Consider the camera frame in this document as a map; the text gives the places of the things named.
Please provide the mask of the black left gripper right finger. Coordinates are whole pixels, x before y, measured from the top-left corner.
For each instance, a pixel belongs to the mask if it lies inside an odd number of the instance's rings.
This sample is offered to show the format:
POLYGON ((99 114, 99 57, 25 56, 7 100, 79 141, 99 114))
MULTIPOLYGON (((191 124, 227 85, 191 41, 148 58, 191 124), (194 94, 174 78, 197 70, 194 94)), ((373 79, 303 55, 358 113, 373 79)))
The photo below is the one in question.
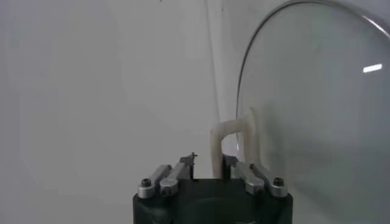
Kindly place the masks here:
POLYGON ((276 198, 285 198, 288 195, 284 179, 272 176, 263 166, 257 167, 239 161, 235 156, 223 155, 222 167, 222 176, 226 179, 242 180, 249 194, 257 195, 266 191, 276 198))

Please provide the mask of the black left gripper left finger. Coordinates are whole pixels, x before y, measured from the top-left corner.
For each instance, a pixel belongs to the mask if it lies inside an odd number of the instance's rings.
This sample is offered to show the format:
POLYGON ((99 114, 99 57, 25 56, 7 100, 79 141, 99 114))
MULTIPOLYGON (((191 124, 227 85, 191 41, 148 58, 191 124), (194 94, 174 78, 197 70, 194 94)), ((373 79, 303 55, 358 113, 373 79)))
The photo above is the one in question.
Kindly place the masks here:
POLYGON ((169 164, 160 165, 148 178, 143 178, 138 185, 138 198, 152 198, 156 195, 173 196, 179 191, 180 180, 194 179, 194 160, 197 155, 192 152, 181 157, 172 167, 169 164))

